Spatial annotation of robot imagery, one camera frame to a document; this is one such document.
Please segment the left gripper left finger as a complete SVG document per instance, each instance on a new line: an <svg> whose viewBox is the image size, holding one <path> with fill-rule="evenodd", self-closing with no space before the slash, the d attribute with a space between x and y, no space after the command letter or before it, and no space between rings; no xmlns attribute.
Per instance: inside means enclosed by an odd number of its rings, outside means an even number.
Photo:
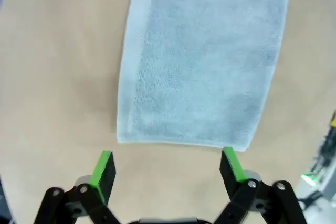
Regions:
<svg viewBox="0 0 336 224"><path fill-rule="evenodd" d="M34 223L76 223L88 216L92 223L119 223L108 207L116 168L111 151L102 151L88 180L69 191L50 187L41 201Z"/></svg>

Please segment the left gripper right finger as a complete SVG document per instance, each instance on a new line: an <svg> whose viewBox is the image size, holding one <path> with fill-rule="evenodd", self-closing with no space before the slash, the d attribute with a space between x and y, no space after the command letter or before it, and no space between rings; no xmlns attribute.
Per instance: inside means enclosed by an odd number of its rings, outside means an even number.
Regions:
<svg viewBox="0 0 336 224"><path fill-rule="evenodd" d="M269 186L247 177L233 148L223 148L219 171L230 202L215 223L243 223L250 212L260 213L270 224L306 223L291 184L280 180Z"/></svg>

